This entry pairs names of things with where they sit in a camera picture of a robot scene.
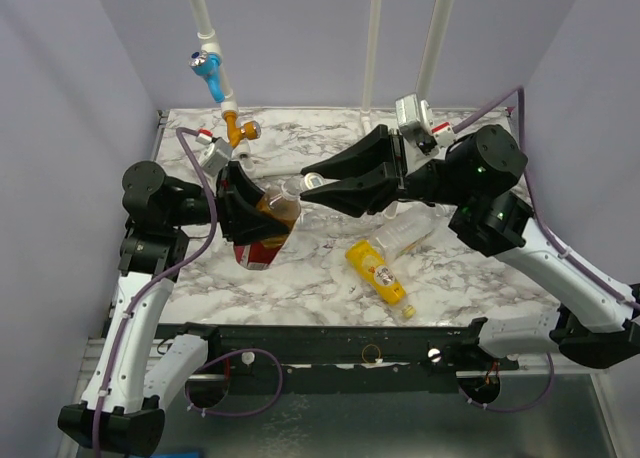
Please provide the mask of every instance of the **blue valve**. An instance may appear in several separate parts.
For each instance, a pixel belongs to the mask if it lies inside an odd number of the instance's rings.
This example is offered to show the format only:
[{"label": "blue valve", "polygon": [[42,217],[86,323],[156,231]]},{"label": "blue valve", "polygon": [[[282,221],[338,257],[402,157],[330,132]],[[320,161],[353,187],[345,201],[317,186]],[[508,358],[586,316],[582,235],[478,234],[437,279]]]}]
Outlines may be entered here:
[{"label": "blue valve", "polygon": [[224,101],[224,93],[220,88],[220,57],[215,53],[207,53],[206,51],[196,51],[191,55],[189,66],[198,76],[201,76],[209,85],[209,91],[216,103]]}]

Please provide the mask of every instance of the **bottle with orange liquid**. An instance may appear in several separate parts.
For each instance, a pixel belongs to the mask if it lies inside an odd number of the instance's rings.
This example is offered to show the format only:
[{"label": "bottle with orange liquid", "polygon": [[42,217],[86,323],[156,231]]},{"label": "bottle with orange liquid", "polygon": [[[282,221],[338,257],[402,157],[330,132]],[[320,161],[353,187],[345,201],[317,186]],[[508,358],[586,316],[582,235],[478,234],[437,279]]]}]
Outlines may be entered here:
[{"label": "bottle with orange liquid", "polygon": [[269,187],[256,205],[256,209],[287,225],[289,233],[267,238],[246,246],[235,246],[236,261],[248,270],[266,270],[282,249],[300,216],[300,194],[318,188],[325,181],[317,173],[294,176],[282,186]]}]

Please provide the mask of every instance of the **gray wall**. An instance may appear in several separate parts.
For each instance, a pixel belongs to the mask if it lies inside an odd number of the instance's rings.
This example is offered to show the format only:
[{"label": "gray wall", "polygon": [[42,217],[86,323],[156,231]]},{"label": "gray wall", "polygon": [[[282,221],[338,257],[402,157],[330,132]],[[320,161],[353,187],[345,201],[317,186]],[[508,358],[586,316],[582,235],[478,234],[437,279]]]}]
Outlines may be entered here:
[{"label": "gray wall", "polygon": [[99,0],[0,0],[0,455],[53,457],[157,115]]},{"label": "gray wall", "polygon": [[[154,102],[211,107],[186,66],[188,0],[101,0]],[[456,0],[430,99],[478,106],[525,83],[574,0]],[[359,106],[370,0],[207,0],[241,106]],[[434,0],[383,0],[374,105],[415,87]]]},{"label": "gray wall", "polygon": [[[577,0],[527,86],[529,166],[549,222],[629,283],[640,282],[637,3]],[[611,378],[619,424],[640,450],[640,357]]]}]

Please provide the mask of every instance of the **marble table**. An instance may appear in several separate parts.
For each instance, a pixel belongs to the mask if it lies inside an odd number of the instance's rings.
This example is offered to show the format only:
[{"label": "marble table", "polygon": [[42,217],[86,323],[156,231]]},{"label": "marble table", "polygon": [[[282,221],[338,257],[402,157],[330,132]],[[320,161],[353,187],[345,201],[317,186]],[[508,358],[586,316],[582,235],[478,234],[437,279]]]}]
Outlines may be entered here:
[{"label": "marble table", "polygon": [[[395,126],[391,112],[372,115],[374,124]],[[217,109],[171,111],[157,156],[169,175],[198,182],[173,130],[207,128],[215,136],[224,136],[219,116]],[[460,111],[436,113],[438,119],[453,123],[464,116]],[[360,136],[358,112],[351,109],[256,108],[247,109],[240,119],[253,119],[262,126],[262,137],[251,143],[257,166],[314,163]],[[470,131],[488,123],[510,129],[505,114],[494,112]],[[200,151],[202,146],[194,142],[193,148]],[[519,191],[526,194],[522,184]],[[314,206],[303,204],[303,209]],[[397,318],[346,262],[345,251],[367,235],[366,229],[360,229],[355,233],[294,230],[265,271],[238,265],[232,245],[218,233],[209,250],[181,272],[161,323],[464,326],[480,316],[517,317],[558,305],[518,271],[463,245],[447,228],[447,221],[439,223],[437,233],[420,249],[392,265],[417,309],[411,320]],[[186,228],[194,237],[190,251],[201,245],[200,237],[207,231],[207,227]]]}]

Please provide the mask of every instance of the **orange liquid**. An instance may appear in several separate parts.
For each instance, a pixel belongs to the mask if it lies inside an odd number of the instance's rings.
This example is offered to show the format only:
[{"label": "orange liquid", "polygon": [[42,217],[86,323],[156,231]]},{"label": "orange liquid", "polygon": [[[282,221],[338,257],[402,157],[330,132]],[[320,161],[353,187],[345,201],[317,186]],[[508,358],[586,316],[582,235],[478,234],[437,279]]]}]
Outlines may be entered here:
[{"label": "orange liquid", "polygon": [[262,246],[265,248],[278,248],[284,245],[296,224],[296,220],[300,216],[300,203],[298,201],[285,200],[280,194],[280,190],[269,189],[256,205],[256,209],[275,218],[280,223],[284,223],[289,228],[289,233],[286,235],[262,240]]}]

